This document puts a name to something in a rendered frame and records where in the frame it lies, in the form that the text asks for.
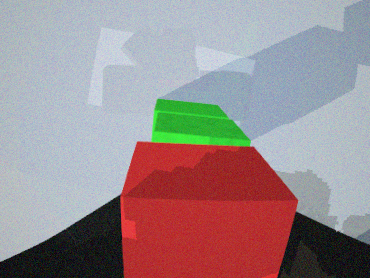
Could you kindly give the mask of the red block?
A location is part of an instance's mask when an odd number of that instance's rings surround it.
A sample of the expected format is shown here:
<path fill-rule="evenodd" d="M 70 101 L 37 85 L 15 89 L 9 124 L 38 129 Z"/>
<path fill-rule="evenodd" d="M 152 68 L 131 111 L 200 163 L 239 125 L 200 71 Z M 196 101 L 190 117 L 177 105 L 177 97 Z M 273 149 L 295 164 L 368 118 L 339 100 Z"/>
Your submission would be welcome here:
<path fill-rule="evenodd" d="M 125 278 L 277 278 L 298 199 L 254 147 L 136 142 Z"/>

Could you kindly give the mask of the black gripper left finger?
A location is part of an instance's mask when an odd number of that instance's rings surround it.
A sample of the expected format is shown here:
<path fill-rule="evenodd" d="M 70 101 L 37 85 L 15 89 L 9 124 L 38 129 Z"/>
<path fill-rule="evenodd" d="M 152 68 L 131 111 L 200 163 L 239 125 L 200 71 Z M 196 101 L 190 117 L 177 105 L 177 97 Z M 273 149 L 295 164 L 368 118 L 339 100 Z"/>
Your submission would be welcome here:
<path fill-rule="evenodd" d="M 0 261 L 0 278 L 125 278 L 121 195 L 51 239 Z"/>

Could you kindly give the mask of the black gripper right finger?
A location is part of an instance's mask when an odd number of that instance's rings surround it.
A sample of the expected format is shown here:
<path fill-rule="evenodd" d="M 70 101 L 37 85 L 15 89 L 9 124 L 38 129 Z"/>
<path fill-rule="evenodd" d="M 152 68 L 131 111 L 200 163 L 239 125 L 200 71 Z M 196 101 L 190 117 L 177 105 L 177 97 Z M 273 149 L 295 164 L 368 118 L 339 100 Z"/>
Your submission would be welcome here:
<path fill-rule="evenodd" d="M 277 278 L 370 278 L 370 244 L 295 211 Z"/>

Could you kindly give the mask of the green block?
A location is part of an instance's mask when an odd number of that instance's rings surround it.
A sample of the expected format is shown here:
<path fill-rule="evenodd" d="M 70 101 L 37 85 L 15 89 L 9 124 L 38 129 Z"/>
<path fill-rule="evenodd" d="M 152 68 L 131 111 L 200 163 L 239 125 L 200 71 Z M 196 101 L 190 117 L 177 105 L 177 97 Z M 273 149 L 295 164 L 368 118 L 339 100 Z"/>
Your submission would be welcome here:
<path fill-rule="evenodd" d="M 232 119 L 157 112 L 153 142 L 250 147 L 252 140 Z"/>
<path fill-rule="evenodd" d="M 154 107 L 152 142 L 154 127 L 156 127 L 157 112 L 169 112 L 169 114 L 182 114 L 194 116 L 208 116 L 208 118 L 228 119 L 224 110 L 218 104 L 184 102 L 184 100 L 158 99 Z"/>

